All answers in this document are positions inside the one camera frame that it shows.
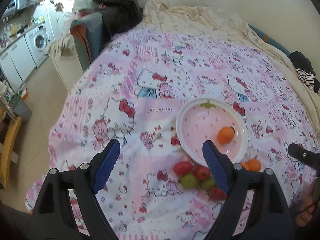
cabinet handle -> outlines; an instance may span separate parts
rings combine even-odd
[[[17,48],[17,44],[15,44],[12,48],[11,51],[15,50]]]
[[[8,53],[6,52],[6,54],[4,54],[1,59],[5,59],[7,57],[7,55],[8,55]]]

pink bowl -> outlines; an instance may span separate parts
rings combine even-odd
[[[235,136],[230,143],[222,145],[217,141],[217,134],[224,126],[232,126]],[[240,162],[247,151],[247,131],[239,114],[226,103],[212,98],[185,104],[177,115],[176,129],[182,148],[195,162],[206,167],[202,155],[202,144],[206,140],[212,140],[233,163]]]

toy fruit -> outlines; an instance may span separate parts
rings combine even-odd
[[[248,165],[251,171],[260,171],[261,169],[261,163],[257,159],[248,160]]]
[[[222,190],[218,189],[218,187],[213,187],[209,192],[209,197],[213,201],[220,201],[225,200],[227,195]]]
[[[240,163],[247,171],[250,171],[250,166],[248,163]]]
[[[178,176],[184,176],[192,170],[193,166],[190,162],[178,162],[173,166],[173,171]]]
[[[210,191],[213,187],[216,186],[216,182],[213,177],[210,177],[201,182],[200,188],[204,191]]]
[[[184,189],[192,189],[195,188],[198,184],[198,180],[195,175],[192,173],[188,173],[180,178],[181,184]]]
[[[199,180],[204,180],[208,179],[210,177],[210,170],[207,167],[199,165],[195,172],[194,175],[197,177]]]
[[[218,132],[217,139],[219,143],[226,144],[231,142],[234,135],[235,135],[235,129],[233,129],[233,127],[224,126]]]

kitchen counter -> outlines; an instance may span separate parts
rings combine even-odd
[[[34,25],[31,25],[28,28],[26,28],[25,31],[18,38],[16,38],[14,41],[9,42],[8,46],[6,46],[5,48],[0,49],[0,55],[2,53],[4,53],[10,46],[12,46],[17,40],[19,40],[21,37],[23,37],[28,31],[32,30],[33,28],[36,28],[37,26],[39,26],[43,23],[44,22],[39,23],[39,24],[34,24]]]

green fruit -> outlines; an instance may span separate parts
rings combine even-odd
[[[210,191],[213,187],[216,186],[216,182],[214,181],[213,177],[210,177],[200,184],[200,188],[204,191]]]
[[[181,184],[184,189],[192,189],[195,188],[198,184],[198,180],[195,175],[192,173],[188,173],[180,178]]]

